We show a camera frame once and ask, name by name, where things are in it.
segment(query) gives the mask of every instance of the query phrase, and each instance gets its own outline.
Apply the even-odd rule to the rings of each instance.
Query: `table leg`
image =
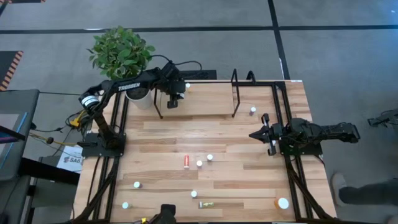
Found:
[[[72,171],[56,168],[32,159],[22,158],[19,165],[19,175],[29,175],[40,179],[54,180],[66,184],[77,185],[80,174]]]

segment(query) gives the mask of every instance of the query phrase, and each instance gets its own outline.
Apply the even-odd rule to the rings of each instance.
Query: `white paper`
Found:
[[[80,173],[83,167],[82,148],[80,146],[65,146],[57,167]]]

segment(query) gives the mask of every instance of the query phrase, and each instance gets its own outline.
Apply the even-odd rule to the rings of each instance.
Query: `red can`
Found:
[[[188,169],[189,168],[189,156],[185,155],[184,157],[184,168]]]

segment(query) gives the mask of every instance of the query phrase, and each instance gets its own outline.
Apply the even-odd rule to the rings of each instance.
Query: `person's shoe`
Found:
[[[398,215],[390,217],[387,221],[387,224],[398,224]]]
[[[346,204],[339,197],[339,190],[343,187],[347,187],[346,180],[344,179],[343,174],[335,173],[331,177],[331,187],[332,187],[332,196],[335,205],[337,206],[345,206]]]

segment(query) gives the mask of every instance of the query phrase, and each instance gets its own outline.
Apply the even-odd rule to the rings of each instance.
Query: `orange striped tape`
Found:
[[[0,82],[1,82],[0,83],[0,91],[7,90],[7,87],[10,84],[12,77],[14,76],[15,69],[17,69],[19,61],[22,58],[22,54],[23,54],[23,52],[21,52],[21,51],[18,51],[15,54],[14,59],[12,60],[11,65],[8,68],[8,72],[6,73],[6,76],[4,77],[4,80],[2,82],[0,80]]]

